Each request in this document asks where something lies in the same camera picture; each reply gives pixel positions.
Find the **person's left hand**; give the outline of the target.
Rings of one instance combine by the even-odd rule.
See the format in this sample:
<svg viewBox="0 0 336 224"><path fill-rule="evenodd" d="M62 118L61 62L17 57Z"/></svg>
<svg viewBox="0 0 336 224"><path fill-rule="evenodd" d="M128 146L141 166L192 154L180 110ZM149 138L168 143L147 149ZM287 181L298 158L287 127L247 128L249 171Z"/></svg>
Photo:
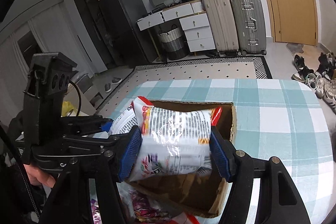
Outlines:
<svg viewBox="0 0 336 224"><path fill-rule="evenodd" d="M54 187L55 179L50 174L45 173L43 170L32 164L24 164L24 167L32 185L44 185L50 188Z"/></svg>

